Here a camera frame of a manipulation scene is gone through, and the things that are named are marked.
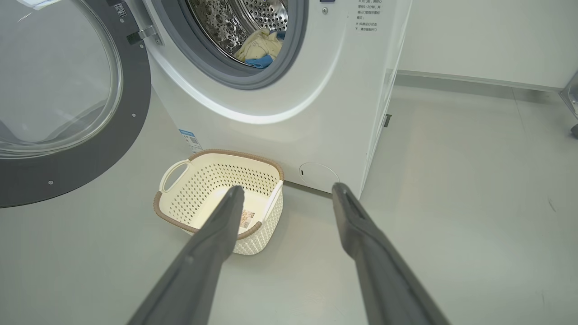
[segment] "washing machine door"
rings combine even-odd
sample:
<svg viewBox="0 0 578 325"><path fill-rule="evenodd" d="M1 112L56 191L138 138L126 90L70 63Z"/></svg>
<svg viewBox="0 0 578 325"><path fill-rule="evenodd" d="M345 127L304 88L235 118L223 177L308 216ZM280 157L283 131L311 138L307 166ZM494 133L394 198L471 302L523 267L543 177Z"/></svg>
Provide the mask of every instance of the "washing machine door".
<svg viewBox="0 0 578 325"><path fill-rule="evenodd" d="M0 3L0 208L72 191L131 147L151 92L138 30L110 0Z"/></svg>

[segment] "washing machine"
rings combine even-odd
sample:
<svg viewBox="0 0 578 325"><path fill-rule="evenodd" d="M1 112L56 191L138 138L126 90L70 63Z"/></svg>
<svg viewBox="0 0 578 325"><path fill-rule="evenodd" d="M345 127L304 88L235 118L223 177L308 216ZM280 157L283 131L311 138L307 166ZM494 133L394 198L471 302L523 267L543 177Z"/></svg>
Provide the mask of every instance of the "washing machine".
<svg viewBox="0 0 578 325"><path fill-rule="evenodd" d="M411 0L144 0L153 87L192 151L277 161L288 181L360 196L383 128ZM285 33L265 69L235 52Z"/></svg>
<svg viewBox="0 0 578 325"><path fill-rule="evenodd" d="M151 84L192 152L277 161L360 196L411 0L11 0L0 25L0 206L78 188L130 148ZM236 56L282 35L259 69Z"/></svg>

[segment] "white plastic basket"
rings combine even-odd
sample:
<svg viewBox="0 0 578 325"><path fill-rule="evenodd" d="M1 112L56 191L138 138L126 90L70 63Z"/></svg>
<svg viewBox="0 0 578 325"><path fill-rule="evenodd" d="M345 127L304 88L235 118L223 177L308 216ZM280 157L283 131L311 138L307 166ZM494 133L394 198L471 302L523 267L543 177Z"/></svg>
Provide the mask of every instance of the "white plastic basket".
<svg viewBox="0 0 578 325"><path fill-rule="evenodd" d="M186 169L170 188L167 178ZM161 179L153 208L175 226L195 234L227 190L243 186L245 201L234 253L254 255L267 245L283 210L283 170L276 162L252 154L204 150L172 165Z"/></svg>

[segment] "qr code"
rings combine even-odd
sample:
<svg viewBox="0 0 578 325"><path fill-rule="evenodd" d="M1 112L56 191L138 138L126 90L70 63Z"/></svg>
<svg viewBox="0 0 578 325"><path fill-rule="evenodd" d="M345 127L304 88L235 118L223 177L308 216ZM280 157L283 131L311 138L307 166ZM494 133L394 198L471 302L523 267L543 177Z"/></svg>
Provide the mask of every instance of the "qr code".
<svg viewBox="0 0 578 325"><path fill-rule="evenodd" d="M124 11L122 3L119 3L118 5L114 6L114 8L116 9L116 13L118 14L119 17L124 17L127 15L127 12Z"/></svg>

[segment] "label inside basket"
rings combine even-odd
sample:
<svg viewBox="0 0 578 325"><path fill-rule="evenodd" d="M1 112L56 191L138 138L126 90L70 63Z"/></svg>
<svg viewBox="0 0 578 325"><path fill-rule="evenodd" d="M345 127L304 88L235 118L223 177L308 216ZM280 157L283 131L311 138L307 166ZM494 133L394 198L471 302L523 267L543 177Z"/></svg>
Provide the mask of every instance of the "label inside basket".
<svg viewBox="0 0 578 325"><path fill-rule="evenodd" d="M255 212L243 210L243 214L241 215L241 228L249 229L249 225L251 221L253 221L253 216L255 216Z"/></svg>

